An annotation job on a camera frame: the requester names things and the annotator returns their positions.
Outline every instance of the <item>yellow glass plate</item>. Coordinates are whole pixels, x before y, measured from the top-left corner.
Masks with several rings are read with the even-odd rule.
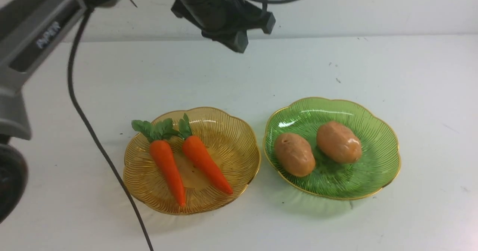
[[[201,107],[188,111],[173,111],[161,115],[152,123],[172,118],[177,129],[186,113],[193,134],[198,135],[213,160],[221,168],[234,193],[217,191],[181,152],[183,140],[169,140],[186,190],[186,207],[179,207],[171,195],[161,171],[149,154],[149,142],[137,134],[126,147],[123,181],[133,195],[150,208],[170,215],[191,215],[216,210],[237,199],[258,173],[261,154],[252,128],[244,120],[217,108]]]

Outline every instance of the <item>white wall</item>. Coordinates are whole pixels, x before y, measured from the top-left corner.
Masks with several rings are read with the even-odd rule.
[[[98,9],[85,40],[200,37],[170,12],[174,0],[134,1],[138,8],[123,0],[113,9]],[[273,38],[478,33],[478,0],[303,0],[269,10],[277,19]],[[259,31],[249,36],[266,38]]]

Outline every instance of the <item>green glass plate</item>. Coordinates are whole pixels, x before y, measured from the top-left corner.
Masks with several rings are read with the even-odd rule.
[[[355,164],[337,164],[316,145],[317,129],[328,121],[349,127],[362,142],[362,157]],[[293,132],[312,146],[316,168],[305,177],[287,173],[274,153],[275,139]],[[310,97],[275,112],[268,120],[263,141],[270,164],[296,188],[325,198],[355,200],[374,195],[400,171],[398,139],[387,123],[363,106],[345,100]]]

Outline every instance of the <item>orange carrot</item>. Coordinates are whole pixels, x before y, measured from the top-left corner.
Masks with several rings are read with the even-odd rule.
[[[173,151],[166,141],[178,131],[173,129],[173,120],[168,118],[153,126],[148,121],[133,120],[131,125],[134,130],[142,133],[150,142],[150,155],[161,170],[171,194],[181,207],[186,206],[183,180],[174,162]]]
[[[182,120],[179,120],[179,135],[184,139],[182,150],[186,157],[205,174],[213,186],[228,195],[232,195],[233,190],[221,169],[213,161],[202,140],[191,132],[189,118],[186,114],[184,114]]]

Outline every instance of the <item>scalloped plate edge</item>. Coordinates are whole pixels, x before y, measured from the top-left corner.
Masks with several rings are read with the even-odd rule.
[[[227,205],[229,205],[230,203],[234,202],[235,200],[237,200],[245,191],[246,189],[249,187],[249,185],[251,184],[252,180],[254,180],[254,178],[257,176],[257,174],[259,173],[259,169],[261,168],[261,162],[262,162],[262,154],[261,154],[261,149],[259,148],[259,145],[258,145],[258,142],[257,142],[257,135],[256,133],[254,132],[253,128],[251,127],[251,125],[249,125],[248,122],[246,122],[245,120],[241,119],[241,118],[238,118],[238,117],[235,117],[233,115],[230,115],[229,113],[227,113],[226,111],[224,110],[220,110],[219,108],[214,108],[214,107],[211,107],[211,106],[200,106],[200,107],[196,107],[196,108],[191,108],[189,110],[174,110],[174,111],[169,111],[167,113],[164,113],[162,115],[160,115],[159,117],[155,118],[152,122],[154,121],[157,121],[158,119],[164,117],[165,115],[169,115],[170,113],[181,113],[181,112],[190,112],[190,111],[193,111],[193,110],[197,110],[197,109],[213,109],[213,110],[217,110],[217,111],[220,111],[224,114],[226,114],[228,117],[230,118],[235,118],[236,120],[239,120],[239,121],[242,121],[244,122],[247,127],[249,129],[251,129],[252,131],[252,134],[254,136],[254,140],[256,142],[255,145],[255,150],[257,150],[258,154],[259,154],[259,161],[258,161],[258,164],[257,164],[257,169],[256,169],[256,172],[254,173],[254,176],[249,180],[249,182],[244,186],[244,188],[241,190],[241,192],[231,201],[227,202],[225,205],[222,205],[221,207],[219,208],[216,208],[216,209],[213,209],[213,210],[203,210],[203,211],[199,211],[199,212],[196,212],[196,213],[169,213],[169,212],[165,212],[165,211],[158,211],[156,209],[154,209],[153,207],[151,207],[150,205],[148,205],[146,202],[144,202],[143,200],[137,198],[133,193],[130,192],[130,190],[127,188],[128,192],[130,193],[131,196],[133,196],[135,199],[137,199],[138,201],[142,202],[143,204],[145,204],[146,206],[148,206],[149,208],[153,209],[154,211],[157,211],[157,212],[160,212],[162,214],[166,214],[166,215],[171,215],[171,216],[191,216],[191,215],[197,215],[197,214],[201,214],[201,213],[205,213],[205,212],[210,212],[210,211],[214,211],[214,210],[218,210],[222,207],[225,207]],[[126,152],[128,151],[128,148],[130,147],[131,143],[133,142],[133,140],[138,137],[140,135],[140,133],[137,133],[133,138],[131,138],[130,142],[126,145],[126,149],[125,149],[125,153],[124,153],[124,165],[126,167]]]
[[[272,120],[272,118],[277,115],[280,111],[282,110],[286,110],[288,108],[290,108],[291,106],[293,106],[295,103],[297,102],[300,102],[302,100],[307,100],[307,99],[321,99],[321,100],[327,100],[327,101],[343,101],[343,102],[348,102],[348,103],[354,103],[358,106],[360,106],[361,108],[365,109],[367,112],[370,113],[370,115],[374,118],[376,118],[377,120],[381,121],[382,123],[384,123],[390,130],[391,132],[393,133],[394,137],[395,137],[395,140],[397,141],[397,155],[398,155],[398,170],[397,170],[397,173],[395,174],[395,176],[393,176],[393,178],[388,182],[386,183],[385,185],[381,186],[381,188],[379,188],[378,190],[372,192],[372,193],[369,193],[367,195],[364,195],[364,196],[360,196],[360,197],[356,197],[356,198],[334,198],[334,197],[330,197],[330,196],[324,196],[324,195],[320,195],[320,194],[317,194],[317,193],[313,193],[313,192],[310,192],[310,191],[307,191],[303,188],[300,188],[298,187],[297,185],[294,185],[291,181],[289,181],[287,178],[285,178],[285,176],[282,175],[282,173],[280,173],[279,170],[277,170],[277,168],[274,166],[274,164],[272,163],[272,161],[270,160],[268,154],[265,152],[265,149],[266,149],[266,138],[267,138],[267,134],[268,134],[268,126],[269,126],[269,123],[270,121]],[[353,200],[360,200],[360,199],[363,199],[363,198],[368,198],[370,196],[373,196],[375,194],[377,194],[379,191],[381,191],[382,189],[384,189],[386,186],[390,185],[393,180],[395,180],[398,176],[398,174],[400,173],[400,170],[401,170],[401,156],[400,156],[400,144],[399,144],[399,141],[398,141],[398,137],[397,137],[397,134],[395,133],[395,131],[393,130],[392,127],[390,127],[390,125],[388,125],[387,122],[384,122],[381,118],[378,118],[376,115],[374,115],[370,110],[368,110],[365,106],[362,106],[360,103],[356,103],[356,102],[353,102],[353,101],[349,101],[349,100],[344,100],[344,99],[327,99],[327,98],[323,98],[323,97],[306,97],[306,98],[302,98],[302,99],[298,99],[297,101],[291,103],[289,106],[286,106],[284,108],[281,108],[277,111],[275,111],[267,120],[266,122],[266,127],[265,127],[265,133],[264,133],[264,139],[263,139],[263,151],[264,151],[264,155],[266,157],[266,159],[268,160],[270,166],[272,166],[274,168],[274,170],[277,171],[277,173],[285,180],[287,181],[287,183],[289,183],[291,186],[293,186],[294,188],[297,188],[298,190],[302,191],[302,192],[305,192],[307,194],[310,194],[310,195],[314,195],[314,196],[317,196],[317,197],[321,197],[321,198],[327,198],[327,199],[332,199],[332,200],[340,200],[340,201],[353,201]]]

